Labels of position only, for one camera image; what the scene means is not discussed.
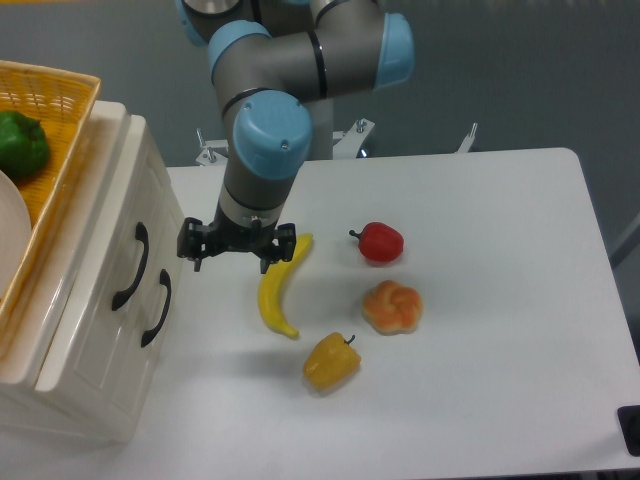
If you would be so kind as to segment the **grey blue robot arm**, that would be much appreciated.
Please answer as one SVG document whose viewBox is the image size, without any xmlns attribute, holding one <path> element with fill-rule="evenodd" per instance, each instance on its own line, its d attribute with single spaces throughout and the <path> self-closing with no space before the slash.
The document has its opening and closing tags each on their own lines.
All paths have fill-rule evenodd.
<svg viewBox="0 0 640 480">
<path fill-rule="evenodd" d="M 177 254 L 194 264 L 226 252 L 263 269 L 293 258 L 280 220 L 312 157 L 309 105 L 405 82 L 415 66 L 408 20 L 375 1 L 180 1 L 190 41 L 207 50 L 228 141 L 214 218 L 183 222 Z"/>
</svg>

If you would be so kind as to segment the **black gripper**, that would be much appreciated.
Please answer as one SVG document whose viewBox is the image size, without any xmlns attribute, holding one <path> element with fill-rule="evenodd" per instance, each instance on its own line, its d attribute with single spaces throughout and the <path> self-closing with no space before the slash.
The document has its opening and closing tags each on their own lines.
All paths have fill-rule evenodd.
<svg viewBox="0 0 640 480">
<path fill-rule="evenodd" d="M 209 225 L 193 217 L 183 220 L 177 236 L 177 256 L 192 262 L 194 271 L 199 272 L 207 256 L 225 252 L 253 253 L 260 258 L 260 272 L 266 274 L 271 265 L 293 259 L 296 243 L 294 223 L 275 227 L 256 217 L 250 218 L 246 227 L 217 209 Z"/>
</svg>

